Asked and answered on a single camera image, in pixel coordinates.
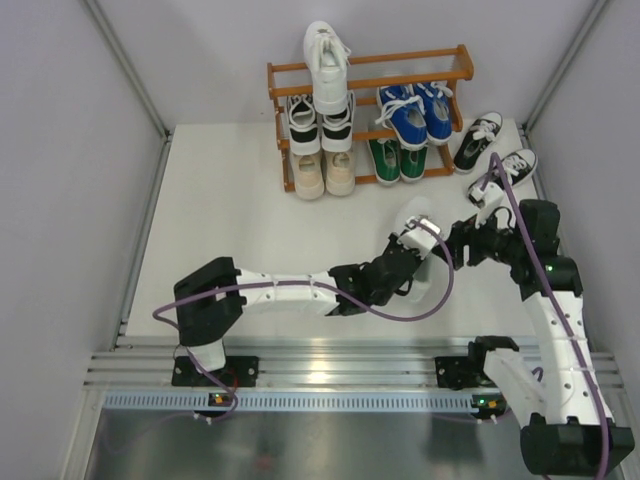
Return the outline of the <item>white sneaker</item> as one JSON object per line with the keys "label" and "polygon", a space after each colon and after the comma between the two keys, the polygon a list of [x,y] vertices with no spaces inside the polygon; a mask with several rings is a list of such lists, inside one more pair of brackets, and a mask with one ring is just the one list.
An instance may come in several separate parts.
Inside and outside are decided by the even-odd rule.
{"label": "white sneaker", "polygon": [[324,21],[314,21],[303,40],[305,64],[311,74],[316,111],[335,115],[346,109],[347,68],[351,50]]}
{"label": "white sneaker", "polygon": [[442,228],[438,221],[434,205],[424,197],[417,196],[407,201],[399,210],[394,221],[393,233],[399,243],[408,249],[418,252],[418,268],[412,277],[412,286],[406,295],[412,303],[418,303],[431,287],[431,251],[438,245],[436,238],[423,229],[427,226],[435,234],[441,235]]}

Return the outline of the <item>green sneaker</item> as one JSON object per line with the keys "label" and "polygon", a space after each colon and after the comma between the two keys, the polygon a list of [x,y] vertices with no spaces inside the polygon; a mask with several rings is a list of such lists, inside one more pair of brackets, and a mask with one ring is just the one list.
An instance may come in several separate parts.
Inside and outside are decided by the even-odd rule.
{"label": "green sneaker", "polygon": [[400,148],[400,176],[406,183],[414,183],[424,176],[428,147],[419,150]]}
{"label": "green sneaker", "polygon": [[367,145],[376,179],[384,186],[391,186],[400,179],[399,147],[395,138],[371,138]]}

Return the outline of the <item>beige sneaker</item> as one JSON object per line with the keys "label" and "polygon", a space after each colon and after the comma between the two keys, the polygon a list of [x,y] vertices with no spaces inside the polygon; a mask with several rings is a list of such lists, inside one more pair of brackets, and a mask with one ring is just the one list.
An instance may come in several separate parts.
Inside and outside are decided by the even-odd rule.
{"label": "beige sneaker", "polygon": [[325,183],[320,152],[311,155],[291,154],[294,189],[299,198],[313,201],[324,194]]}
{"label": "beige sneaker", "polygon": [[352,150],[326,152],[326,189],[334,196],[350,195],[355,188],[355,157]]}

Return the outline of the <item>black white-striped sneaker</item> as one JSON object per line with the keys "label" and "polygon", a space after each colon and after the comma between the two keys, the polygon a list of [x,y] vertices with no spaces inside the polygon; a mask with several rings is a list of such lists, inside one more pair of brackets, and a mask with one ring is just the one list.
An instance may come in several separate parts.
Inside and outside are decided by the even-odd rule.
{"label": "black white-striped sneaker", "polygon": [[289,145],[295,155],[313,155],[320,151],[321,140],[317,112],[309,94],[286,98]]}
{"label": "black white-striped sneaker", "polygon": [[355,94],[347,92],[346,108],[339,114],[322,116],[322,149],[330,153],[342,153],[351,149],[355,117]]}

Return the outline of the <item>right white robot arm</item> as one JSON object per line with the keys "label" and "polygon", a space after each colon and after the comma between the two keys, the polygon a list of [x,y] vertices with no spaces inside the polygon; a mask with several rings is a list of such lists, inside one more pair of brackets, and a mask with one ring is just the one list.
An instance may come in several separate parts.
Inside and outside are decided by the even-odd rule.
{"label": "right white robot arm", "polygon": [[542,376],[526,366],[509,337],[478,337],[467,372],[476,384],[495,384],[520,427],[530,473],[603,479],[635,448],[633,433],[615,423],[600,393],[583,321],[583,287],[574,260],[558,252],[560,211],[544,200],[523,200],[515,226],[495,214],[455,222],[446,245],[456,269],[493,260],[510,268],[537,338]]}

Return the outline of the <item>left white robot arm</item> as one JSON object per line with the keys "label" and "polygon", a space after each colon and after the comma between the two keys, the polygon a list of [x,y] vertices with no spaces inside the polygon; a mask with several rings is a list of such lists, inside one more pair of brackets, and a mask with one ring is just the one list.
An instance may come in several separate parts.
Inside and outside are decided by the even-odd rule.
{"label": "left white robot arm", "polygon": [[193,373],[215,386],[227,376],[222,338],[245,313],[291,310],[352,316],[384,306],[414,275],[435,246],[430,235],[392,234],[370,262],[335,266],[316,274],[269,275],[243,270],[218,257],[174,285],[180,343],[196,357]]}

